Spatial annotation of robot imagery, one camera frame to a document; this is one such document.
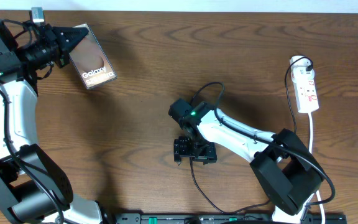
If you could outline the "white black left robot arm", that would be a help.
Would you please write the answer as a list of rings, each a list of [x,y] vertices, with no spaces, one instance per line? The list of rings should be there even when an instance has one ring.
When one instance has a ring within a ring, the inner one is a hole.
[[[110,223],[98,202],[73,193],[35,122],[38,71],[67,65],[88,30],[25,21],[29,41],[19,45],[7,23],[0,19],[0,211],[11,223]]]

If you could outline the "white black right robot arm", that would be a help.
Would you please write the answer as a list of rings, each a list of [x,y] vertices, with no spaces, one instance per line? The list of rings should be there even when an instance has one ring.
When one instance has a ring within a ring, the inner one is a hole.
[[[226,116],[207,102],[194,107],[176,100],[168,111],[184,131],[173,143],[174,160],[217,161],[216,145],[245,159],[269,200],[276,222],[301,223],[325,173],[299,137],[288,129],[275,134]]]

